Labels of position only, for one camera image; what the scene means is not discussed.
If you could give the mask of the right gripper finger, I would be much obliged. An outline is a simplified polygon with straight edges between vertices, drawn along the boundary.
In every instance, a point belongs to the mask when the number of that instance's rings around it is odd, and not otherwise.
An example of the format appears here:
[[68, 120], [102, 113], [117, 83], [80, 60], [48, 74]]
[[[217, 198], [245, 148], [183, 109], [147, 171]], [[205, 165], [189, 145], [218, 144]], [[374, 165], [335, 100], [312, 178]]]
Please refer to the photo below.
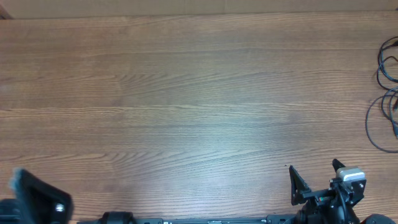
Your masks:
[[307, 195], [311, 192], [311, 188], [302, 179], [294, 166], [289, 167], [290, 182], [291, 182], [291, 204], [298, 205], [305, 203], [308, 198]]
[[345, 167], [345, 165], [343, 163], [341, 163], [338, 159], [332, 160], [332, 166], [333, 166], [335, 172], [337, 172], [338, 169]]

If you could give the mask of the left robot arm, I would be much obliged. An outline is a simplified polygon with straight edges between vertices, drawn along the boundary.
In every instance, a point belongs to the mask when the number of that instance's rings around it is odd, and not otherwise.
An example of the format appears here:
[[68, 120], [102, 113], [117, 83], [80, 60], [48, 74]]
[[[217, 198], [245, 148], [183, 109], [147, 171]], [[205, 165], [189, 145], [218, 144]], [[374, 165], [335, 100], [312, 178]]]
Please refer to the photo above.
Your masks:
[[72, 219], [72, 196], [17, 169], [11, 179], [14, 198], [1, 200], [1, 223], [64, 224]]

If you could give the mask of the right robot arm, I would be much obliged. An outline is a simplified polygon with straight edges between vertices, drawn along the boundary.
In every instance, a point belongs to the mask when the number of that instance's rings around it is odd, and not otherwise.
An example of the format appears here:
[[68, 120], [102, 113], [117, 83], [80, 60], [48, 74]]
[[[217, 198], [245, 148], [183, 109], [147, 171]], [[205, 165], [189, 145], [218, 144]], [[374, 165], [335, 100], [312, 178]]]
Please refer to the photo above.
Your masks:
[[394, 224], [391, 218], [371, 214], [360, 220], [354, 206], [364, 198], [366, 175], [359, 167], [347, 167], [338, 159], [332, 166], [336, 176], [330, 179], [330, 186], [313, 191], [298, 171], [289, 167], [291, 181], [291, 204], [303, 207], [287, 223], [293, 224]]

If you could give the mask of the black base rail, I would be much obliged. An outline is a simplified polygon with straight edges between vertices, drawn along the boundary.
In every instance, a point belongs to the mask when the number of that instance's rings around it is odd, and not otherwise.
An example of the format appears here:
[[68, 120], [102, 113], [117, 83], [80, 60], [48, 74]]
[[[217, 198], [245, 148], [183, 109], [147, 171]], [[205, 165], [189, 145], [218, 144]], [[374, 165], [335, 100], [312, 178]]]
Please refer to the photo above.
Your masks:
[[283, 224], [294, 223], [294, 214], [268, 215], [262, 218], [188, 218], [164, 220], [161, 218], [133, 218], [133, 224]]

